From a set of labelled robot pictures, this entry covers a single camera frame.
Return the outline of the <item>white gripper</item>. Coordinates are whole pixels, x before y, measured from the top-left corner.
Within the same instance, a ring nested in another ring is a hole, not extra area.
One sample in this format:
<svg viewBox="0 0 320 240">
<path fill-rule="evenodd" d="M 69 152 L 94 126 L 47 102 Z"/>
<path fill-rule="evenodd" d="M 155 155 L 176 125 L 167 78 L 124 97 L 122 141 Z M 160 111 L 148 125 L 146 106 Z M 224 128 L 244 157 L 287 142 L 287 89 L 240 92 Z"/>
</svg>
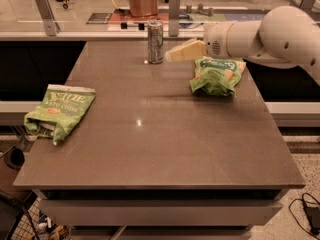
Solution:
<svg viewBox="0 0 320 240">
<path fill-rule="evenodd" d="M 209 56 L 229 58 L 227 39 L 233 24 L 233 21 L 206 23 L 203 33 L 204 42 L 195 38 L 190 39 L 168 50 L 164 58 L 168 62 L 192 61 L 202 58 L 206 50 Z"/>
</svg>

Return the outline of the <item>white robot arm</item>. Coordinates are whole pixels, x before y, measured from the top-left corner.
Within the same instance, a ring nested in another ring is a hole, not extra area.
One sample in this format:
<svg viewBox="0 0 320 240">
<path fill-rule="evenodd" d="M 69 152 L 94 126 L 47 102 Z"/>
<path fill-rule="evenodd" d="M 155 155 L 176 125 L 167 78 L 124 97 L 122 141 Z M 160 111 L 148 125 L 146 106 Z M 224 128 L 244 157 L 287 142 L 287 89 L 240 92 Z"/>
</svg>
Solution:
<svg viewBox="0 0 320 240">
<path fill-rule="evenodd" d="M 303 10 L 281 6 L 255 21 L 203 25 L 203 38 L 192 38 L 165 53 L 169 62 L 243 58 L 275 68 L 299 66 L 320 83 L 320 27 Z"/>
</svg>

